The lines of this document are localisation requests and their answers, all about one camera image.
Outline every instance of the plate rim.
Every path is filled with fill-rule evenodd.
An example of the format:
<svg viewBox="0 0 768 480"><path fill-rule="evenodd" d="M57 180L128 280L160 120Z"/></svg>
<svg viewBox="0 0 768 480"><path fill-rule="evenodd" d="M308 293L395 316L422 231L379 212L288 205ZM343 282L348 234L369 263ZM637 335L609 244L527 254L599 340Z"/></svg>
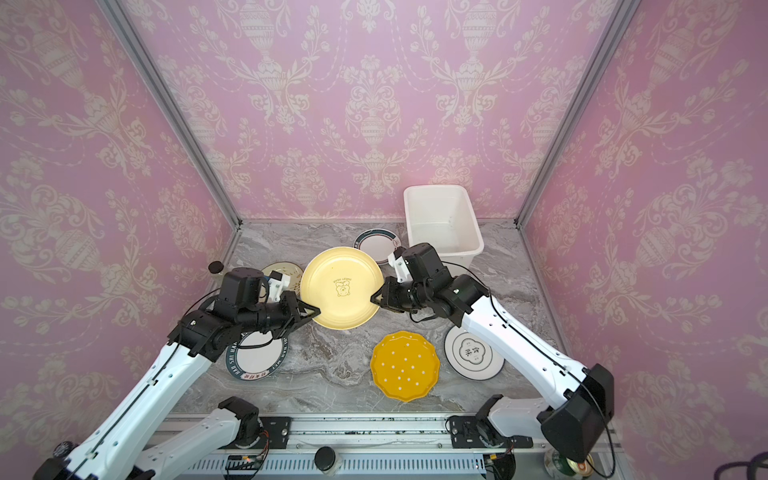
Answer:
<svg viewBox="0 0 768 480"><path fill-rule="evenodd" d="M444 354L445 354L445 358L448 360L448 364L451 366L451 368L453 369L453 371L454 371L454 372L456 372L456 373L458 373L459 375L463 376L463 377L464 377L464 378L466 378L467 380L472 380L473 382L487 382L487 381L488 381L488 380L490 380L490 379L494 379L496 376L498 376L498 374L499 374L499 373L501 373L501 372L502 372L502 370L504 369L504 364L506 363L506 361L507 361L507 360L506 360L506 359L505 359L503 356L500 356L500 355L499 355L499 356L502 358L502 367L501 367L501 368L498 370L498 372L494 373L494 374L493 374L493 376L489 376L487 379L482 379L482 380L479 380L479 379L473 379L473 378L471 378L471 377L468 377L468 376L464 375L463 373L459 372L459 370L458 370L458 369L457 369L457 368L456 368L456 367L453 365L453 362L451 362L451 356L448 354L448 349L446 349L446 348L445 348L445 344L448 342L448 337L450 336L451 332L452 332L454 329L457 329L457 330L463 330L463 332L459 332L459 334L458 334L458 335L461 335L462 333L469 333L470 335L474 335L475 337L477 337L477 336L476 336L474 333L472 333L472 332L468 332L468 331L464 330L462 327L460 327L460 326L456 326L456 325L454 325L453 327L451 327L450 329L448 329L448 332L446 332L446 333L445 333L445 338L444 338L444 339L443 339L443 341L442 341L442 348L443 348L443 352L444 352ZM492 347L492 346L490 346L490 345L488 344L488 342L486 342L486 341L485 341L485 340L483 340L483 339L480 339L480 340L481 340L481 341L482 341L482 342L483 342L485 345L488 345L489 349L491 349L491 353L492 353L492 355L493 355L493 356L491 357L491 363L493 363L493 359L494 359L494 358L495 358L495 357L498 355L498 353L496 352L496 350L494 350L494 349L493 349L493 347Z"/></svg>
<svg viewBox="0 0 768 480"><path fill-rule="evenodd" d="M360 249L352 248L352 247L347 247L347 246L342 245L342 246L339 246L339 247L331 247L331 248L323 250L322 252L320 252L317 255L315 255L315 257L312 258L310 260L310 262L306 265L306 268L304 269L304 274L301 276L301 283L299 285L299 294L301 295L302 298L304 297L304 295L303 295L304 282L305 282L305 280L307 278L310 278L310 275L307 275L307 272L310 271L310 267L312 266L312 262L314 262L318 257L323 255L324 253L327 253L327 252L329 252L331 250L341 250L341 249L352 250L352 251L355 252L354 255L362 254L365 257L368 257L368 259L371 261L372 265L376 266L376 268L375 269L372 268L371 271L374 272L374 273L378 272L379 276L381 277L382 285L384 284L384 275L383 275L383 273L381 271L381 268L379 268L379 264L377 264L376 261L369 254L363 252ZM373 309L373 311L371 312L371 315L368 318L366 318L365 320L361 321L360 323L358 323L355 326L349 326L349 327L346 327L346 328L339 328L338 326L328 326L328 325L325 325L322 322L323 319L320 318L321 316L323 316L322 308L320 309L321 310L320 314L318 316L316 316L315 318L313 318L313 321L318 323L320 326L325 327L327 329L331 329L331 330L351 330L351 329L357 328L357 327L365 324L368 320L372 319L373 316L376 315L377 312L379 312L379 306L378 305L376 305L375 303L372 303L372 302L369 302L369 303L371 305L373 305L375 307L375 309Z"/></svg>
<svg viewBox="0 0 768 480"><path fill-rule="evenodd" d="M258 333L258 332L244 333L240 337L240 341L243 341L243 339L246 339L252 333ZM227 371L230 373L230 375L232 375L232 377L234 377L235 379L238 379L238 380L240 380L242 382L256 382L257 380L265 379L266 377L271 376L273 373L275 373L277 371L277 369L280 368L280 366L283 364L283 362L285 362L286 357L288 357L288 337L284 336L284 337L281 337L279 340L282 343L282 346L280 347L280 354L277 356L276 362L273 363L268 369L266 369L266 370L269 370L269 369L272 369L274 367L274 370L272 370L272 372L269 372L265 376L260 377L258 379L244 379L244 378L242 378L242 376L239 376L239 377L235 376L234 373L232 372L232 370L230 369L230 360L229 360L230 352L231 352L231 354L233 356L233 361L234 361L235 365L238 368L240 368L241 370L243 370L244 373L261 373L261 372L265 372L266 371L266 370L262 370L261 372L246 372L244 368L240 367L240 364L237 362L237 350L238 350L237 345L230 345L230 346L228 346L227 350L224 352L224 357L225 357L224 358L224 365L227 367Z"/></svg>
<svg viewBox="0 0 768 480"><path fill-rule="evenodd" d="M353 244L353 248L356 250L360 250L362 252L362 249L360 248L360 245L362 245L362 242L367 240L370 237L374 237L375 235L381 235L382 237L387 237L392 241L392 244L395 248L402 246L402 240L400 240L400 237L397 233L387 230L386 228L369 228L368 230L362 232L360 235L357 236L355 239L355 243ZM384 259L379 262L376 262L377 265L386 265L388 264L388 260Z"/></svg>
<svg viewBox="0 0 768 480"><path fill-rule="evenodd" d="M416 336L421 337L426 342L426 344L429 345L432 348L432 350L434 350L434 352L435 352L435 361L437 362L437 366L435 368L435 381L434 381L434 383L430 385L430 387L426 390L426 393L424 395L413 397L413 398L411 398L409 400L404 400L405 397L398 397L398 396L387 395L387 393L384 391L384 388L376 381L376 374L374 373L375 369L373 367L373 360L376 357L376 349L383 348L383 344L387 340L387 337L390 336L390 335L396 336L396 335L399 335L399 334L406 334L406 333L409 334L409 335L416 335ZM403 402L403 403L410 403L413 400L423 399L424 397L429 395L429 393L432 391L432 389L434 389L435 386L440 381L440 368L442 367L442 362L440 361L440 357L438 356L437 349L435 348L435 344L430 342L421 333L411 332L411 331L408 331L408 330L400 330L398 332L387 333L386 335L384 335L384 338L382 338L376 344L376 346L373 347L373 352L371 353L371 361L369 362L369 364L370 364L370 369L371 369L371 376L373 378L373 384L376 385L377 387L379 387L379 390L381 391L381 393L384 394L385 397L390 398L390 399L394 399L394 400L399 400L400 402Z"/></svg>

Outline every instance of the pink damask wallpaper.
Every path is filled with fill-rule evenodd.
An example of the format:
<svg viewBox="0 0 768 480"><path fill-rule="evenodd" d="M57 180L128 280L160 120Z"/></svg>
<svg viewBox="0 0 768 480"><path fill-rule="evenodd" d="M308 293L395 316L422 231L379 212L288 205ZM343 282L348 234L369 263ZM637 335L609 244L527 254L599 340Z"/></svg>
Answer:
<svg viewBox="0 0 768 480"><path fill-rule="evenodd" d="M615 0L122 0L243 218L515 217Z"/></svg>
<svg viewBox="0 0 768 480"><path fill-rule="evenodd" d="M766 17L642 2L527 226L572 353L614 372L636 478L768 449Z"/></svg>
<svg viewBox="0 0 768 480"><path fill-rule="evenodd" d="M0 3L0 462L82 440L231 229L93 2Z"/></svg>

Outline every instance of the white plastic bin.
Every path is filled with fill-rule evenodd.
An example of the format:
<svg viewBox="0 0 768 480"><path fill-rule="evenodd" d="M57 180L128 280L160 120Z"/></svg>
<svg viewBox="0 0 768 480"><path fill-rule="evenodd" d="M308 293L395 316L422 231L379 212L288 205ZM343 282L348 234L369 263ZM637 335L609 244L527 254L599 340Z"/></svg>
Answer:
<svg viewBox="0 0 768 480"><path fill-rule="evenodd" d="M428 242L440 259L469 267L485 244L467 190L460 185L419 185L406 188L409 245ZM467 273L448 265L453 276Z"/></svg>

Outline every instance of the beige plate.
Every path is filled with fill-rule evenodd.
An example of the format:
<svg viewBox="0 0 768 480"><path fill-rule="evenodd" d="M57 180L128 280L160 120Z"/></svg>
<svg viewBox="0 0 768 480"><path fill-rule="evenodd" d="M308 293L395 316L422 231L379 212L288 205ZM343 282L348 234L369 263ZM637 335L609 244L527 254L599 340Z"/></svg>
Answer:
<svg viewBox="0 0 768 480"><path fill-rule="evenodd" d="M272 265L265 266L263 269L261 269L261 271L264 273L264 276L269 276L272 272L280 272L283 275L289 275L290 283L288 284L288 290L296 292L296 294L299 293L299 284L301 281L301 276L303 275L303 271L301 270L301 267L295 263L277 262L273 263ZM259 292L259 300L264 298L266 298L266 289L261 287L261 291Z"/></svg>
<svg viewBox="0 0 768 480"><path fill-rule="evenodd" d="M336 247L313 258L301 278L301 300L320 308L315 321L348 330L367 322L379 306L371 303L384 284L373 258L351 247Z"/></svg>

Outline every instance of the bear illustration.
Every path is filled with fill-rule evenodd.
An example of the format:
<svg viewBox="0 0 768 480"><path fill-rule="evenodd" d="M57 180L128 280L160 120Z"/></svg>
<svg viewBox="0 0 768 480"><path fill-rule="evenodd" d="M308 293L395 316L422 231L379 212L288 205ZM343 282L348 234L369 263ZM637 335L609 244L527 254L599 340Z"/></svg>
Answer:
<svg viewBox="0 0 768 480"><path fill-rule="evenodd" d="M349 295L349 280L336 280L334 283L336 284L336 293L339 296Z"/></svg>

